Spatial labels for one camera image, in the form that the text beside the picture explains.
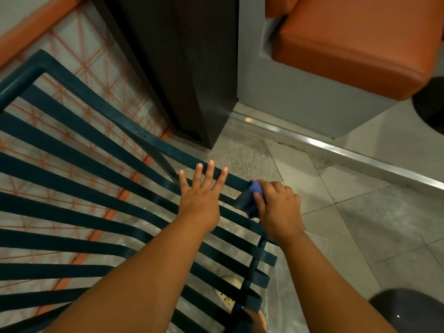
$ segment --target left arm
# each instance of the left arm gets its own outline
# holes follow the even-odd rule
[[[218,198],[228,169],[212,189],[214,162],[208,162],[203,182],[202,168],[199,163],[191,188],[180,171],[177,218],[73,302],[45,333],[166,332],[203,236],[220,220]]]

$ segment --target dark round object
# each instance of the dark round object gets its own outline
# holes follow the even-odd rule
[[[399,333],[444,332],[444,304],[421,292],[386,290],[370,299],[370,304]]]
[[[427,125],[444,134],[444,77],[434,77],[412,97],[413,106]]]

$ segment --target person's right hand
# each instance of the person's right hand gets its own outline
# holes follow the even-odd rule
[[[291,243],[295,237],[304,235],[299,195],[293,193],[291,187],[284,186],[280,182],[257,181],[267,201],[265,203],[259,193],[253,194],[265,232],[280,246]]]

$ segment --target blue cloth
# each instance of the blue cloth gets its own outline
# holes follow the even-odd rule
[[[257,181],[252,180],[250,183],[248,189],[237,197],[234,206],[237,209],[246,212],[249,218],[258,218],[259,210],[256,201],[254,200],[253,193],[258,192],[262,195],[262,188]]]

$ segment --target orange leather seat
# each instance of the orange leather seat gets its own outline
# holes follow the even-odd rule
[[[444,0],[299,0],[273,59],[403,100],[430,79],[444,26]]]
[[[280,17],[290,14],[297,0],[265,0],[265,16]]]

